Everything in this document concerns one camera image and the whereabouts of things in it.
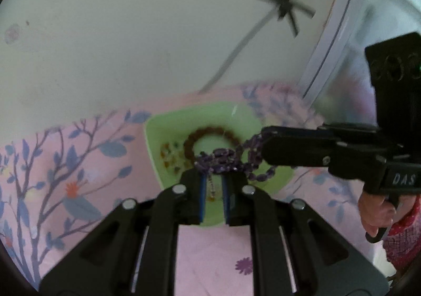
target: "green square dish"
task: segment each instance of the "green square dish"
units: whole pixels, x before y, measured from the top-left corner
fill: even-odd
[[[184,158],[183,143],[187,137],[198,128],[207,126],[222,126],[226,130],[231,130],[241,141],[245,141],[252,135],[260,132],[262,123],[255,116],[253,110],[247,105],[229,102],[205,104],[185,108],[173,112],[156,115],[148,120],[145,126],[145,138],[149,151],[149,157],[154,167],[157,179],[161,188],[166,189],[178,183],[181,172],[188,167],[182,166]],[[168,147],[166,152],[171,153],[171,158],[175,162],[180,161],[181,170],[177,173],[170,167],[165,166],[163,147]],[[194,145],[194,152],[212,152],[219,147],[230,147],[230,143],[217,135],[205,136]],[[247,153],[243,156],[243,162],[247,160]],[[261,164],[257,173],[265,172],[269,165],[265,162]],[[291,168],[277,168],[273,178],[266,182],[254,182],[256,186],[262,188],[269,194],[273,194],[284,187],[292,177]],[[213,176],[215,186],[220,188],[220,177]],[[215,201],[206,201],[205,219],[202,226],[213,226],[223,223],[224,212],[222,198],[217,197]]]

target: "brown bead bracelet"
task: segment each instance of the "brown bead bracelet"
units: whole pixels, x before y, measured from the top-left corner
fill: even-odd
[[[194,164],[196,160],[193,151],[194,144],[202,137],[213,134],[220,135],[228,139],[234,148],[238,147],[241,144],[240,140],[234,136],[234,133],[232,131],[224,130],[224,128],[222,128],[221,126],[208,126],[206,128],[199,128],[195,132],[192,132],[184,142],[184,156],[186,157],[186,159],[188,159],[192,164]]]

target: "floral pattern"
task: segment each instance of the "floral pattern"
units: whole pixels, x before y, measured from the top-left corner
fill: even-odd
[[[37,288],[41,278],[125,198],[143,202],[161,191],[144,135],[152,114],[219,101],[246,103],[262,125],[314,129],[322,123],[291,88],[259,82],[176,96],[170,103],[151,100],[130,110],[55,126],[0,149],[0,239],[26,279]],[[301,197],[342,234],[358,232],[349,224],[358,215],[357,193],[350,182],[334,179],[324,169],[296,168],[276,197]],[[214,290],[208,293],[212,295],[253,293],[247,229],[192,227],[181,232],[188,234],[179,238],[184,253],[178,264],[185,268],[176,271],[176,294],[197,285]],[[207,280],[216,275],[217,281]],[[236,278],[241,281],[233,283]]]
[[[253,261],[250,257],[243,258],[235,264],[235,269],[245,276],[253,273]]]

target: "small gemstone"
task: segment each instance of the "small gemstone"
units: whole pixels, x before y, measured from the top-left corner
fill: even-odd
[[[254,148],[259,142],[260,142],[259,138],[257,138],[256,135],[254,135],[253,137],[251,137],[250,147]]]
[[[266,176],[267,176],[267,178],[273,178],[273,176],[275,176],[275,170],[272,170],[272,168],[270,168],[270,169],[266,172]]]
[[[205,157],[203,157],[203,161],[206,163],[209,163],[213,160],[213,158],[211,157],[211,155],[207,155]]]
[[[222,164],[214,166],[213,171],[215,172],[215,174],[223,173],[223,172],[225,172],[225,166],[223,166]]]
[[[194,166],[196,167],[197,170],[199,171],[207,171],[209,169],[209,167],[206,164],[203,164],[203,162],[195,162]]]
[[[229,157],[233,157],[236,155],[235,151],[233,149],[227,149],[227,155]]]
[[[261,156],[259,156],[259,155],[254,160],[254,163],[256,163],[258,166],[261,165],[262,162],[263,162],[263,158]]]
[[[267,177],[265,174],[260,174],[256,177],[256,180],[258,180],[259,182],[264,182],[267,180]]]
[[[252,162],[254,162],[254,160],[256,159],[256,153],[255,153],[255,151],[253,151],[253,150],[250,150],[249,152],[248,152],[248,161],[250,162],[250,163],[252,163]]]
[[[213,154],[216,157],[224,156],[224,155],[227,155],[228,154],[228,150],[227,149],[223,149],[223,148],[215,149],[213,151]]]
[[[245,173],[251,173],[253,171],[253,169],[251,168],[251,164],[250,163],[244,163],[243,171]]]

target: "blue leaf pattern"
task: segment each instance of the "blue leaf pattern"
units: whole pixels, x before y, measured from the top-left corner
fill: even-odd
[[[122,200],[122,199],[120,199],[120,198],[115,199],[115,200],[114,200],[114,203],[113,203],[113,205],[112,205],[112,208],[113,208],[113,209],[117,208],[117,207],[120,205],[120,203],[122,203],[122,202],[123,202],[123,200]]]
[[[96,221],[102,217],[101,212],[81,195],[71,199],[65,197],[63,206],[71,216],[79,220]]]
[[[15,153],[15,149],[11,145],[6,145],[4,148],[9,156]]]
[[[85,171],[81,169],[81,171],[79,171],[79,173],[77,174],[77,181],[81,182],[84,176],[85,176]]]
[[[125,177],[130,175],[131,171],[132,171],[132,166],[122,168],[120,170],[120,172],[118,173],[118,177],[119,178],[125,178]]]
[[[243,98],[244,99],[254,99],[254,98],[256,98],[257,88],[258,88],[258,84],[255,84],[254,86],[251,86],[251,88],[249,86],[243,87],[242,88]]]
[[[57,250],[60,250],[60,251],[64,250],[64,242],[61,238],[54,239],[53,245]]]
[[[26,227],[29,227],[29,212],[23,199],[18,200],[18,211],[21,214],[21,219]]]
[[[54,153],[53,159],[56,166],[60,165],[60,154],[57,151]]]
[[[63,225],[64,231],[68,232],[70,230],[71,226],[72,226],[72,221],[70,220],[70,218],[66,218],[66,220],[64,221],[64,225]]]
[[[340,191],[336,187],[330,187],[329,190],[335,195],[340,195]]]
[[[81,131],[79,130],[79,129],[76,129],[76,130],[74,130],[70,135],[69,135],[69,138],[70,139],[74,139],[74,138],[76,138],[77,136],[79,136],[81,134]]]
[[[6,250],[7,250],[7,253],[9,254],[11,259],[16,258],[16,254],[15,254],[14,250],[10,249],[9,247],[6,247]]]
[[[251,108],[256,108],[256,109],[259,109],[259,108],[261,108],[261,107],[262,107],[262,104],[261,104],[261,103],[259,103],[258,101],[251,101],[250,103],[248,103],[248,105],[249,105]]]
[[[126,116],[124,117],[124,120],[127,122],[131,117],[131,111],[127,111]]]
[[[126,147],[116,141],[106,142],[99,149],[107,157],[123,157],[127,153]]]
[[[26,161],[28,160],[28,157],[29,157],[29,145],[28,145],[28,142],[25,141],[24,139],[22,140],[22,157]]]
[[[66,157],[66,167],[67,169],[73,170],[77,165],[77,153],[76,149],[74,148],[74,145],[72,145],[69,148],[69,151],[67,151],[67,157]]]
[[[42,149],[36,149],[36,150],[34,151],[34,157],[38,157],[38,156],[40,156],[42,153],[43,153],[43,150],[42,150]]]
[[[43,182],[43,181],[39,181],[39,182],[37,182],[37,184],[35,185],[35,189],[36,190],[41,190],[41,189],[43,189],[44,188],[44,186],[46,185],[46,183],[45,182]]]
[[[150,116],[150,112],[140,111],[132,115],[129,119],[129,122],[134,124],[142,124],[146,122],[150,118]]]
[[[9,227],[9,223],[7,222],[7,220],[4,221],[4,225],[3,225],[3,232],[4,235],[10,239],[11,242],[13,242],[13,233],[12,233],[12,229]]]
[[[324,184],[324,183],[325,183],[325,181],[326,181],[326,176],[325,176],[325,174],[319,174],[319,175],[316,175],[316,176],[313,178],[313,182],[314,182],[315,184],[319,185],[319,186],[321,186],[322,184]]]
[[[51,249],[53,247],[53,238],[51,232],[48,232],[46,235],[46,245],[47,248]]]
[[[123,137],[121,137],[121,140],[123,142],[130,143],[131,141],[134,141],[134,136],[124,135]]]
[[[271,105],[271,108],[275,108],[276,110],[280,110],[280,109],[283,108],[282,105],[281,105],[281,103],[279,101],[277,101],[272,96],[270,97],[270,105]]]

